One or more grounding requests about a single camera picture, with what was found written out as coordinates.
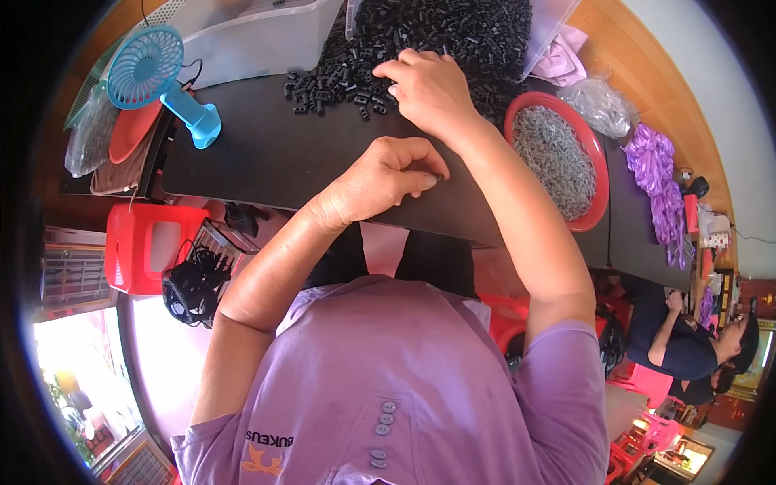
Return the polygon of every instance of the fingernail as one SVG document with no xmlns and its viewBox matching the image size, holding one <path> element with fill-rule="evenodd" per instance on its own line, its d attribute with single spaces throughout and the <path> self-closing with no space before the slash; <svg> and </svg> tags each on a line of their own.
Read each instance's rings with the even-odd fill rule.
<svg viewBox="0 0 776 485">
<path fill-rule="evenodd" d="M 431 174 L 423 175 L 423 190 L 428 190 L 436 185 L 437 178 Z"/>
</svg>

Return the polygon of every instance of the purple t-shirt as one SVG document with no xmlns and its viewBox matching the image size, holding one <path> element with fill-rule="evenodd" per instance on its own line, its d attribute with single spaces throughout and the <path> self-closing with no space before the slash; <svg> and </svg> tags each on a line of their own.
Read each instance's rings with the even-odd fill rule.
<svg viewBox="0 0 776 485">
<path fill-rule="evenodd" d="M 603 483 L 592 328 L 542 332 L 511 375 L 489 317 L 381 275 L 300 293 L 242 412 L 171 438 L 183 483 Z"/>
</svg>

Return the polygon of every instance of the shirt button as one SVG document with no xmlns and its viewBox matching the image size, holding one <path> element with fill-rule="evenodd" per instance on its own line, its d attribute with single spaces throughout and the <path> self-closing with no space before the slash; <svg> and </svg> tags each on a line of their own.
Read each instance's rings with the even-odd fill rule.
<svg viewBox="0 0 776 485">
<path fill-rule="evenodd" d="M 380 436 L 385 436 L 388 433 L 390 433 L 390 426 L 387 424 L 378 424 L 375 426 L 375 433 L 377 433 Z"/>
</svg>

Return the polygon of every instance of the brown towel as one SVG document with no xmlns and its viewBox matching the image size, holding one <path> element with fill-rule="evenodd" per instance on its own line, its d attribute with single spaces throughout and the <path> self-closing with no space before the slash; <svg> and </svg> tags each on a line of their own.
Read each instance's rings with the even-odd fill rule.
<svg viewBox="0 0 776 485">
<path fill-rule="evenodd" d="M 159 117 L 157 116 L 154 124 L 143 137 L 143 140 L 137 145 L 137 148 L 127 159 L 119 164 L 104 163 L 97 167 L 92 175 L 92 184 L 89 189 L 96 196 L 107 196 L 118 192 L 130 190 L 140 183 L 140 177 L 143 174 L 148 150 L 151 148 L 151 139 L 154 137 Z"/>
</svg>

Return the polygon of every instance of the dark pants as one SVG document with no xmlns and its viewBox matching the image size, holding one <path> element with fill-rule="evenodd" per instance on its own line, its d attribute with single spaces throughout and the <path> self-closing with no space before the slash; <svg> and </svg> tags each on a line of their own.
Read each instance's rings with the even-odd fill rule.
<svg viewBox="0 0 776 485">
<path fill-rule="evenodd" d="M 307 277 L 303 289 L 347 283 L 368 274 L 361 228 L 353 223 L 331 243 Z M 474 292 L 471 243 L 457 237 L 411 230 L 396 278 L 425 281 L 448 293 L 480 299 Z"/>
</svg>

